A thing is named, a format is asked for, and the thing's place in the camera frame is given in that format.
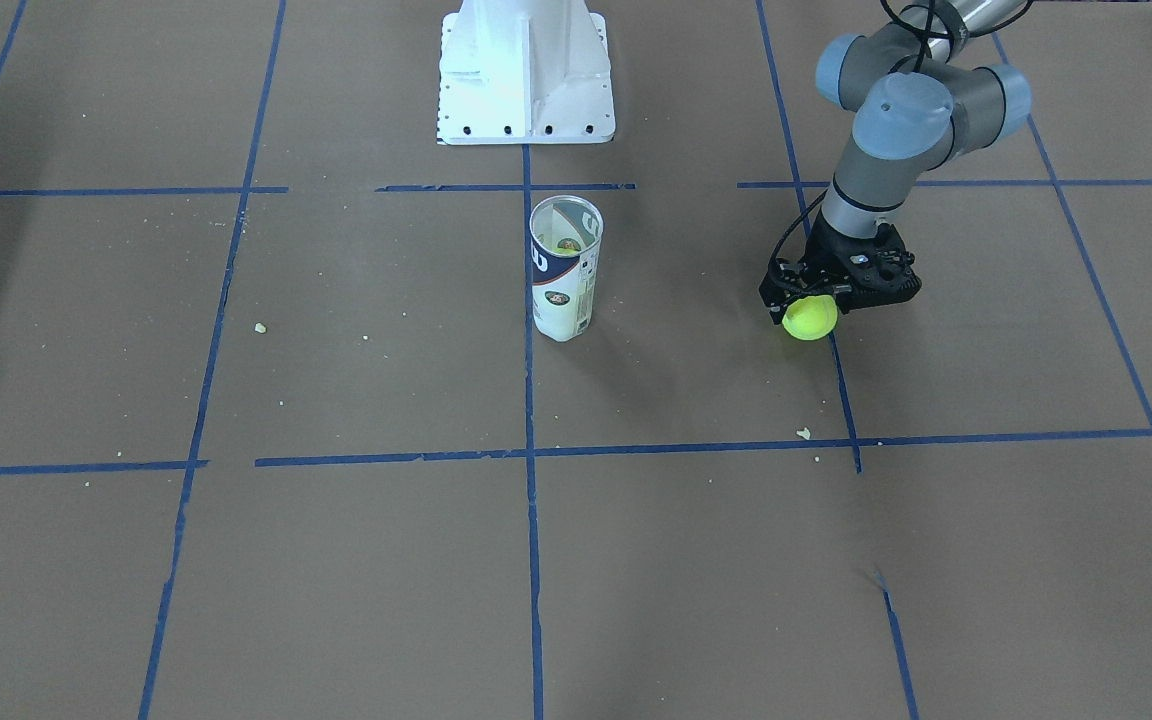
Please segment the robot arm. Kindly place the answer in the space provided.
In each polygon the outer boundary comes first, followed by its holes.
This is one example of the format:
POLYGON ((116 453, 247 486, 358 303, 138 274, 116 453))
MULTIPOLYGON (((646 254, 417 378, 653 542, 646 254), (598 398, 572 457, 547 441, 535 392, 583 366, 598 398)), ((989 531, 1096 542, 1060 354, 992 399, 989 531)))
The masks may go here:
POLYGON ((838 316, 904 304, 922 290, 896 227, 923 174, 1018 131, 1033 92, 1011 65, 965 69, 954 63, 975 38, 1030 10, 1028 1, 882 3, 887 23, 873 35, 842 35, 814 67, 814 88, 852 127, 826 190, 801 211, 799 259, 773 251, 759 286, 771 320, 799 340, 803 316, 838 316))

